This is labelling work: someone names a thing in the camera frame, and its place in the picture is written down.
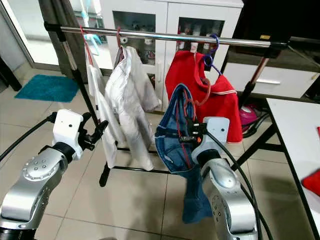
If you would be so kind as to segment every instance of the red sweater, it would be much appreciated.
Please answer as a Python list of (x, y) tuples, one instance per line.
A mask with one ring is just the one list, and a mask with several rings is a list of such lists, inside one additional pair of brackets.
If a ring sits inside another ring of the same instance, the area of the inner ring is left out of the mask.
[[(193, 100), (202, 100), (206, 97), (208, 87), (201, 78), (205, 78), (205, 64), (203, 54), (196, 55), (189, 51), (178, 51), (165, 78), (165, 87), (168, 98), (175, 87), (185, 84), (192, 94)], [(209, 99), (201, 106), (195, 106), (197, 120), (203, 121), (204, 117), (225, 117), (230, 120), (227, 135), (228, 143), (242, 141), (242, 127), (238, 109), (237, 92), (230, 82), (223, 76), (219, 76), (215, 84), (211, 86)]]

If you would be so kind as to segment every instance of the white table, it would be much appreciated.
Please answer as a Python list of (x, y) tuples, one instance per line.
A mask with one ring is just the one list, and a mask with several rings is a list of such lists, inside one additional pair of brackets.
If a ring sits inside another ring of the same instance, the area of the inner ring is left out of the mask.
[[(258, 149), (284, 152), (315, 239), (320, 240), (320, 197), (301, 180), (320, 169), (320, 104), (267, 98), (272, 125), (238, 159), (243, 164)], [(266, 141), (277, 133), (281, 145)]]

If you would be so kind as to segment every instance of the drawer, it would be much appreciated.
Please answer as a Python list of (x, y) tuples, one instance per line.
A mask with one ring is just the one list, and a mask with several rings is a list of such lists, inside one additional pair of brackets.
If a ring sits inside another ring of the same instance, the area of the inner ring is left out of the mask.
[[(237, 91), (243, 91), (257, 66), (227, 63), (224, 75)], [(319, 73), (294, 69), (265, 67), (253, 93), (300, 98), (317, 79)]]

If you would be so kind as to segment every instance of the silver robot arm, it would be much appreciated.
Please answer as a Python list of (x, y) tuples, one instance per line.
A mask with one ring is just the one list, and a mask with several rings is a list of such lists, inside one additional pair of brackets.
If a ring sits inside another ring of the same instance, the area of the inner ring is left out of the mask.
[(58, 111), (53, 127), (53, 146), (45, 146), (21, 169), (18, 181), (5, 195), (0, 208), (0, 240), (33, 240), (52, 190), (72, 160), (83, 150), (92, 150), (108, 122), (102, 122), (93, 135), (83, 129), (89, 113), (80, 115), (67, 109)]
[[(229, 120), (205, 117), (203, 121), (206, 130), (225, 144)], [(220, 157), (221, 151), (208, 135), (203, 135), (201, 144), (192, 152), (192, 160), (201, 166), (202, 188), (211, 205), (218, 238), (257, 240), (254, 208), (242, 191), (238, 176)]]

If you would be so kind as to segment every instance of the blue jeans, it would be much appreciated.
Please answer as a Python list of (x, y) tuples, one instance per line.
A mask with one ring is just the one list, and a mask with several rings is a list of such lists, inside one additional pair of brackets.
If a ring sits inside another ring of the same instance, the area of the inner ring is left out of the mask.
[[(192, 161), (193, 146), (191, 143), (183, 143), (183, 149), (179, 141), (178, 126), (182, 136), (189, 135), (184, 115), (184, 103), (186, 102), (184, 92), (189, 99), (192, 98), (189, 89), (184, 84), (179, 84), (173, 91), (168, 109), (156, 128), (155, 146), (169, 171), (187, 180), (182, 220), (190, 224), (197, 223), (202, 218), (211, 217), (212, 211), (202, 189), (200, 167)], [(189, 118), (193, 118), (191, 103), (188, 103), (186, 113)]]

